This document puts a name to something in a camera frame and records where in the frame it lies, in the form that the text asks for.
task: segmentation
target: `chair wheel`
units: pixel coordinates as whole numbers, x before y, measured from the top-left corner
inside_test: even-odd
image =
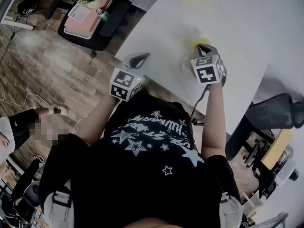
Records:
[[[97,55],[96,52],[93,52],[90,57],[93,59],[95,58],[96,55]]]

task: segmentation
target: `chair armrest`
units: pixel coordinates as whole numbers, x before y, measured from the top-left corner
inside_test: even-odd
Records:
[[[130,4],[126,2],[119,2],[112,13],[110,14],[104,26],[100,30],[100,35],[103,37],[112,37],[115,30],[122,23],[124,17],[126,16]]]

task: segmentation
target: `wooden floor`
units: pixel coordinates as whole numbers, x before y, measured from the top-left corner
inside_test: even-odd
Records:
[[[16,7],[20,1],[23,0],[15,1],[9,12],[10,16],[16,16]],[[27,93],[34,93],[50,105],[61,104],[69,108],[68,116],[46,117],[41,122],[41,130],[34,133],[22,148],[12,154],[24,169],[28,167],[35,153],[46,159],[52,138],[58,133],[72,132],[77,121],[86,118],[100,96],[108,92],[110,76],[114,67],[119,64],[119,60],[113,55],[144,15],[141,10],[136,11],[135,15],[129,15],[128,22],[119,28],[107,50],[98,52],[96,58],[91,59],[89,49],[72,44],[57,34],[65,10],[57,9],[50,20],[44,19],[43,15],[52,1],[40,0],[39,9],[27,20],[27,24],[35,26],[34,30],[22,29],[15,34],[0,65],[0,94],[5,93],[6,101],[22,105]],[[0,26],[1,57],[11,35],[18,30],[19,28],[14,30],[10,26]],[[149,82],[148,87],[160,98],[181,102],[186,111],[191,113],[192,108],[188,104],[156,83]],[[0,115],[13,115],[28,110],[34,103],[46,106],[41,99],[30,95],[24,108],[0,102]],[[240,193],[245,191],[250,194],[257,188],[257,180],[251,171],[245,168],[241,154],[231,166]],[[37,179],[40,179],[42,171],[43,168],[40,168]]]

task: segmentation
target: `black mesh chair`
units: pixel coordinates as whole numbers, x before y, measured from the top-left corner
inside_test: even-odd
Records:
[[[74,4],[64,2],[63,0],[54,0],[52,5],[48,8],[45,13],[45,19],[50,19],[57,8],[62,8],[68,10],[64,16],[59,28],[58,34],[74,43],[89,49],[92,49],[91,58],[96,56],[95,51],[103,51],[109,45],[114,33],[117,31],[118,27],[124,21],[125,16],[129,12],[133,12],[134,8],[129,0],[113,0],[107,12],[109,17],[106,22],[100,21],[96,27],[92,37],[90,39],[84,39],[77,36],[69,35],[64,32],[65,22],[68,18],[68,13],[74,7],[78,0]]]
[[[289,94],[276,95],[268,100],[252,104],[226,144],[226,156],[232,160],[244,146],[251,153],[253,148],[246,142],[255,132],[269,143],[273,139],[261,130],[300,128],[304,124],[304,103],[293,103]]]

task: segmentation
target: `yellow object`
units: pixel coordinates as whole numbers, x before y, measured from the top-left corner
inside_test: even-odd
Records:
[[[191,48],[194,49],[197,44],[208,44],[212,46],[211,41],[206,36],[201,36],[197,40],[193,41],[191,44]]]
[[[284,150],[286,149],[287,145],[289,144],[290,140],[291,130],[282,129],[262,159],[262,163],[268,169],[271,170],[275,166]]]

